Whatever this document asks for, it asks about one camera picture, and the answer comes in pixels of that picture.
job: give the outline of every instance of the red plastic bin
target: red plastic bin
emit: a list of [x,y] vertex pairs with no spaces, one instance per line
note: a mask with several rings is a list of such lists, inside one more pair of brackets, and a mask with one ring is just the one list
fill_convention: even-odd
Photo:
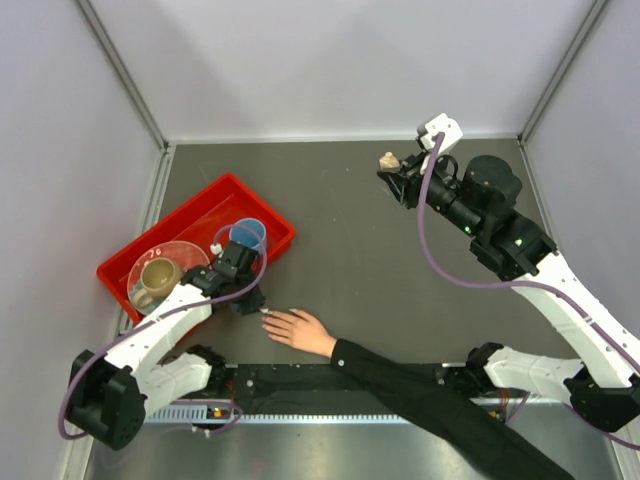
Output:
[[[295,228],[238,178],[227,173],[100,265],[98,277],[137,324],[143,317],[129,302],[127,278],[144,252],[163,242],[185,240],[212,257],[209,247],[218,229],[245,217],[257,218],[267,229],[268,264],[291,246]],[[228,234],[222,234],[223,245],[228,238]]]

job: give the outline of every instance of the black jacket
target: black jacket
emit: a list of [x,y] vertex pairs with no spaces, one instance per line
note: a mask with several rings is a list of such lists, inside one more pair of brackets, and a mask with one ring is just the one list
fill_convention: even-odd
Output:
[[331,366],[360,382],[389,410],[448,441],[485,475],[505,480],[573,477],[464,395],[355,343],[338,340]]

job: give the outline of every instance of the mug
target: mug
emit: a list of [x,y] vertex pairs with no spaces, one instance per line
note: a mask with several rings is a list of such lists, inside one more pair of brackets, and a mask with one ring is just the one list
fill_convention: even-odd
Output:
[[155,299],[165,299],[180,283],[183,274],[182,267],[173,260],[164,257],[150,260],[140,272],[141,288],[131,302],[136,308],[144,308]]

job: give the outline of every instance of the mug handle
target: mug handle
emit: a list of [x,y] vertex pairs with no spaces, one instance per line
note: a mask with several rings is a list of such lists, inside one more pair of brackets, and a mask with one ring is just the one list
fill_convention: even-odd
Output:
[[144,288],[138,290],[131,299],[131,303],[133,303],[133,305],[138,308],[144,308],[151,302],[153,302],[153,298],[151,298],[151,295],[149,295],[149,293]]

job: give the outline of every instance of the human arm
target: human arm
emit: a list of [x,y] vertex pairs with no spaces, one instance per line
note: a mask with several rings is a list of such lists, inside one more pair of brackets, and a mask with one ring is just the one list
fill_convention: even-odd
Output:
[[265,317],[272,339],[330,358],[334,369],[360,382],[390,411],[450,442],[490,478],[573,478],[464,395],[355,343],[336,340],[306,312],[293,313]]

